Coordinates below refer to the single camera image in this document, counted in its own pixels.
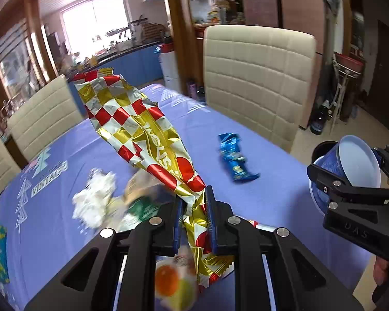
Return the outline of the person's right hand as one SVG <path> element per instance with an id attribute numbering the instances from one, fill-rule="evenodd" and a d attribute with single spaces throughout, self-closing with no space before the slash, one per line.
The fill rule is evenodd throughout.
<path id="1" fill-rule="evenodd" d="M 372 301 L 377 304 L 379 299 L 389 289 L 389 261 L 377 256 L 373 267 L 373 278 L 376 288 L 372 293 Z"/>

